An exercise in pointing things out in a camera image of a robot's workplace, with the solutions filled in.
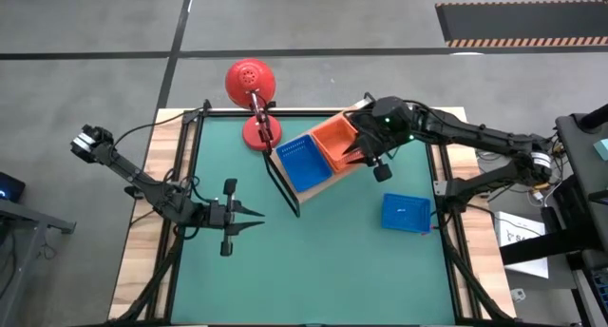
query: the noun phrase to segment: concrete floor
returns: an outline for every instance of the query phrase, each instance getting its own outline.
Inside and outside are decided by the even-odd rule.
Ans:
[[[440,48],[433,5],[450,1],[524,0],[193,0],[182,49]],[[169,50],[181,3],[0,0],[0,53]],[[558,115],[606,103],[602,53],[265,61],[275,71],[280,106],[345,106],[370,91],[464,106],[473,123],[548,135]],[[232,62],[180,60],[168,106],[201,106],[205,98],[232,106],[223,90]],[[59,255],[36,268],[22,306],[24,326],[105,319],[133,202],[115,175],[71,155],[69,142],[83,124],[120,134],[149,123],[165,66],[165,60],[0,62],[0,170],[28,184],[26,205],[78,222],[73,236],[49,234]],[[141,163],[148,137],[133,135],[121,152]],[[492,207],[536,214],[524,200],[505,196]],[[520,317],[578,319],[564,290],[568,274],[555,278],[537,286],[509,273],[512,286],[533,291],[533,308],[518,305]]]

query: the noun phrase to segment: orange basket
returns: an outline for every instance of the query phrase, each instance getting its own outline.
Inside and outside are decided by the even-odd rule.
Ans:
[[[359,150],[354,150],[346,155],[342,154],[354,142],[356,133],[357,130],[342,116],[336,116],[311,131],[316,145],[332,167],[333,172],[338,173],[349,167],[350,161],[363,157]]]

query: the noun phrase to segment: blue basket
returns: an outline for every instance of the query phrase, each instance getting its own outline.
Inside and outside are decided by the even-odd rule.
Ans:
[[[309,135],[279,146],[276,154],[297,192],[310,189],[332,176],[332,169]]]
[[[430,200],[385,194],[382,202],[382,227],[429,233]]]

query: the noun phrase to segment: wooden table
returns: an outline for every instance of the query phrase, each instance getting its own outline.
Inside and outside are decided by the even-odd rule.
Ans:
[[[466,121],[463,107],[440,107],[440,109],[456,115],[462,121]],[[174,117],[183,111],[184,109],[182,108],[161,109],[157,116],[157,122]],[[173,122],[158,125],[154,128],[144,167],[145,172],[153,178],[161,180],[167,170],[173,166],[180,128],[181,119],[176,119]],[[193,134],[193,131],[188,133],[186,152],[184,153],[185,158],[182,163],[182,174],[185,174],[189,162]],[[454,178],[468,179],[480,174],[475,151],[472,148],[461,145],[450,145],[447,147],[447,153]],[[444,171],[436,147],[433,150],[433,155],[439,180],[442,180]],[[481,199],[476,198],[472,203],[487,207],[487,202]],[[137,201],[133,210],[132,220],[137,219],[150,211],[150,209],[151,206],[147,202]],[[491,217],[483,211],[468,208],[466,213],[462,215],[462,220],[468,252],[476,278],[501,309],[514,317],[515,308],[511,300]],[[124,247],[123,261],[109,311],[110,318],[118,317],[122,314],[151,278],[159,245],[161,226],[161,217],[158,214],[152,214],[138,221],[129,230]],[[457,241],[453,237],[452,240],[454,244],[457,244]],[[465,281],[458,274],[458,270],[456,270],[456,273],[464,316],[471,317]],[[161,285],[161,294],[159,295],[159,304],[157,305],[158,316],[162,315],[164,308],[168,275]]]

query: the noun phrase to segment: black desk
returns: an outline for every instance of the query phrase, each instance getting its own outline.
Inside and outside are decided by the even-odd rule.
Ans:
[[[551,233],[501,247],[505,265],[583,250],[608,250],[608,206],[586,200],[590,193],[608,187],[608,163],[593,147],[608,138],[608,124],[593,134],[581,131],[572,117],[559,117],[556,125],[574,172],[559,190],[572,192],[569,203],[576,208],[561,207],[565,224],[556,224]]]
[[[50,227],[57,228],[64,234],[71,234],[75,222],[68,222],[29,209],[21,204],[0,200],[0,245],[9,242],[14,244],[15,275],[1,278],[0,283],[7,283],[4,296],[0,298],[0,327],[15,325],[16,306],[24,295],[26,283],[31,273],[40,247],[45,243],[45,234]]]

